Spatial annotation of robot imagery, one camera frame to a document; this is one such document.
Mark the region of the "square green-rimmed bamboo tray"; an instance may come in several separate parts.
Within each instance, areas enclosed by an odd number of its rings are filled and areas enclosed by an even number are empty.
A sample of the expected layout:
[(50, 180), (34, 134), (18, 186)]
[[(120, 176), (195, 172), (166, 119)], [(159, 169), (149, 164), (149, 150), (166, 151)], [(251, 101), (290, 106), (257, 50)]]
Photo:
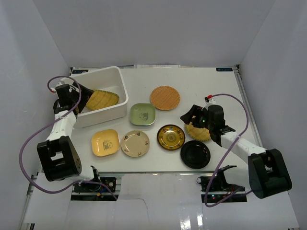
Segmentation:
[(94, 90), (86, 104), (86, 108), (91, 111), (110, 107), (119, 103), (119, 95), (114, 92), (104, 90)]

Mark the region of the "round orange woven plate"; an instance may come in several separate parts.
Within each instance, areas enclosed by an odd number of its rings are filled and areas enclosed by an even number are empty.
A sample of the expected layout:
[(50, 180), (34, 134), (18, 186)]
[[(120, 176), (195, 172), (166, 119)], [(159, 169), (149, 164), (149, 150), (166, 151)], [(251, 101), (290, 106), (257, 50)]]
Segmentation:
[(170, 111), (175, 109), (180, 103), (179, 92), (170, 86), (159, 86), (150, 94), (151, 104), (158, 110)]

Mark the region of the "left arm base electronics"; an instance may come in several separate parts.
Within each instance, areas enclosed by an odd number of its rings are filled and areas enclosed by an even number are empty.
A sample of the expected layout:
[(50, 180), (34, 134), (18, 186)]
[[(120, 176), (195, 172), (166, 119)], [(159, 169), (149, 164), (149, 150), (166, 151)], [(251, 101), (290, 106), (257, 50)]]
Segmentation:
[(71, 200), (74, 201), (116, 201), (117, 178), (100, 177), (96, 184), (81, 183), (73, 186)]

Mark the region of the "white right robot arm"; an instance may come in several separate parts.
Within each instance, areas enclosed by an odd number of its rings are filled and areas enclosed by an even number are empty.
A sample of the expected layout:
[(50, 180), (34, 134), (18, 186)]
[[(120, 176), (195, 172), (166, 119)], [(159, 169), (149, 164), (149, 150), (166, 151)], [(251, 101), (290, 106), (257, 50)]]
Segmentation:
[(224, 111), (219, 105), (192, 108), (180, 119), (187, 125), (209, 130), (213, 142), (230, 149), (248, 165), (248, 182), (257, 198), (263, 199), (292, 189), (292, 181), (281, 152), (265, 149), (241, 138), (225, 124)]

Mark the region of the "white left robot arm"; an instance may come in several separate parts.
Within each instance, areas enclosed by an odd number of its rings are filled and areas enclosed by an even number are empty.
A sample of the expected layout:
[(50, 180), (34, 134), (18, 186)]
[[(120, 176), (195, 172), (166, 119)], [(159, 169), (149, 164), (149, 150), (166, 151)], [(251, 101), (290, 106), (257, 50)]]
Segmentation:
[(37, 152), (50, 182), (64, 179), (85, 181), (90, 191), (101, 187), (98, 170), (94, 166), (82, 166), (81, 159), (71, 140), (77, 115), (85, 108), (94, 93), (79, 83), (62, 83), (55, 88), (58, 99), (54, 102), (53, 124), (46, 141), (37, 145)]

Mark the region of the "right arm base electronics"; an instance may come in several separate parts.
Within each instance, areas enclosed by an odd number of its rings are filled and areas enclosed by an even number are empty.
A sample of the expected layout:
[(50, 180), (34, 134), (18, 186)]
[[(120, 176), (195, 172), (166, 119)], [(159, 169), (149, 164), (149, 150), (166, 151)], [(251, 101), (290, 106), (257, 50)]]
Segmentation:
[(231, 198), (227, 199), (225, 203), (247, 202), (245, 187), (239, 186), (234, 183), (228, 183), (224, 174), (225, 171), (228, 172), (230, 169), (236, 167), (237, 166), (235, 165), (227, 165), (225, 167), (220, 168), (213, 179), (208, 195), (205, 195), (205, 191), (210, 181), (211, 175), (203, 175), (197, 178), (196, 182), (201, 186), (201, 200), (203, 204), (205, 203), (205, 198), (207, 198), (208, 204), (213, 204), (222, 200), (228, 195), (233, 194), (235, 190), (238, 190), (238, 192), (235, 193)]

